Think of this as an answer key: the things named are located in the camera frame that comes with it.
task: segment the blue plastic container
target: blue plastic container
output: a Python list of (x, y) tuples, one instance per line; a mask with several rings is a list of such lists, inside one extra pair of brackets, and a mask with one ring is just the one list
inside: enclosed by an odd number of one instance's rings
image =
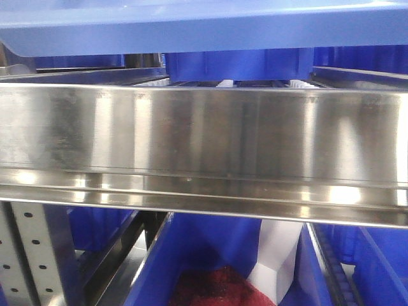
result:
[(365, 305), (408, 305), (408, 231), (358, 229), (353, 279)]
[(408, 306), (408, 231), (319, 225), (342, 262), (355, 265), (365, 305)]
[(37, 68), (123, 67), (123, 55), (83, 55), (35, 58)]
[(342, 226), (333, 224), (320, 224), (319, 226), (335, 252), (337, 259), (348, 265), (355, 265), (357, 232), (356, 226)]
[(408, 45), (316, 48), (314, 64), (408, 74)]
[(2, 0), (0, 41), (21, 56), (408, 43), (408, 2)]
[[(124, 305), (167, 305), (179, 275), (188, 269), (231, 265), (247, 277), (257, 258), (260, 224), (251, 218), (173, 214)], [(332, 305), (305, 228), (298, 244), (295, 280), (280, 305)]]
[(106, 247), (133, 210), (75, 207), (69, 210), (69, 223), (75, 249), (100, 251)]
[(307, 79), (313, 56), (311, 48), (174, 53), (166, 70), (172, 82)]

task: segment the stainless steel beam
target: stainless steel beam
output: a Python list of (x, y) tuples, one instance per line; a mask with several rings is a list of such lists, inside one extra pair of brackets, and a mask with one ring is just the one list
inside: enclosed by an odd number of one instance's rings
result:
[(379, 71), (314, 67), (312, 79), (336, 88), (362, 90), (407, 90), (408, 75)]
[(148, 82), (165, 76), (164, 68), (104, 69), (21, 76), (0, 75), (0, 83), (127, 85)]
[(3, 84), (0, 102), (5, 200), (408, 225), (407, 92)]

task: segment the white paper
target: white paper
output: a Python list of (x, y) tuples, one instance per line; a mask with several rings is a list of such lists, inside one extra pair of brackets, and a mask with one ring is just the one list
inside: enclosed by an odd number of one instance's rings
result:
[(293, 282), (303, 223), (263, 220), (258, 259), (248, 281), (278, 305)]

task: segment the red fabric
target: red fabric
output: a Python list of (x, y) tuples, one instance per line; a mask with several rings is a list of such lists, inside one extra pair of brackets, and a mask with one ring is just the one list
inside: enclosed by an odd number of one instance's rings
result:
[(275, 306), (232, 267), (212, 272), (186, 271), (168, 306)]

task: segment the reflective metal surface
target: reflective metal surface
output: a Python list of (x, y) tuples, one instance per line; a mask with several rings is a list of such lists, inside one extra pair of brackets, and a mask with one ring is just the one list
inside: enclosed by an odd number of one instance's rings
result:
[(72, 71), (59, 73), (27, 74), (18, 65), (7, 68), (0, 83), (36, 84), (110, 84), (127, 85), (148, 82), (166, 76), (164, 68), (105, 69), (93, 71)]
[(3, 84), (0, 102), (2, 199), (408, 225), (406, 92)]
[(408, 75), (358, 69), (314, 67), (312, 79), (336, 88), (349, 89), (408, 89)]

